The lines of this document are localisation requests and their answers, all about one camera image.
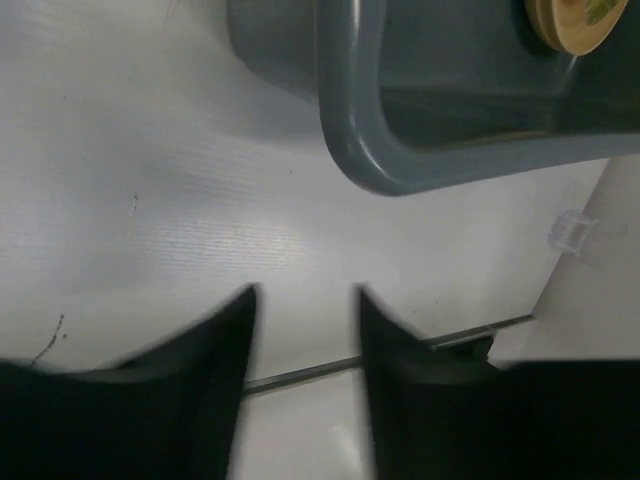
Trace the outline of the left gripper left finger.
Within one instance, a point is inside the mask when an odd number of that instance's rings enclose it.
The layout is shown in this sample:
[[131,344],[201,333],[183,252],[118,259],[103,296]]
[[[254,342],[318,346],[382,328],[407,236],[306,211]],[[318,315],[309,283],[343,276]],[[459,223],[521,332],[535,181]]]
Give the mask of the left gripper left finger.
[[1,364],[5,479],[223,479],[250,363],[257,288],[106,369]]

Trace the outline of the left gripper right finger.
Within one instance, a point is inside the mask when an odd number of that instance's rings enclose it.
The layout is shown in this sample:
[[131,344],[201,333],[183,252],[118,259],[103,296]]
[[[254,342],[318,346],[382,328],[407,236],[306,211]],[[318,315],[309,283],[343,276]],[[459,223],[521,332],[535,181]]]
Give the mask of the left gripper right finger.
[[635,479],[639,364],[527,361],[434,349],[358,287],[380,479]]

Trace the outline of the clear plastic cup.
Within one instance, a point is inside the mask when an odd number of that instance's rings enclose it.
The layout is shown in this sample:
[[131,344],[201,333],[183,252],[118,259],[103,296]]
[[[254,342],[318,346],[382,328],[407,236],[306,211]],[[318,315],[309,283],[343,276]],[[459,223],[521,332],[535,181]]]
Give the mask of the clear plastic cup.
[[579,211],[564,211],[551,226],[547,243],[557,251],[585,259],[589,251],[588,244],[601,225],[600,220]]

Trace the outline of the tan wooden plate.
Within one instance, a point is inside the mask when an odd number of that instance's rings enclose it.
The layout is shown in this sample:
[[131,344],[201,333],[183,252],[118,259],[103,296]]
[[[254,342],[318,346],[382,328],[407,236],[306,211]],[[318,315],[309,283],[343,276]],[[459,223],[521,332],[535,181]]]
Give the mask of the tan wooden plate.
[[616,27],[628,0],[526,0],[535,34],[550,48],[584,56],[598,48]]

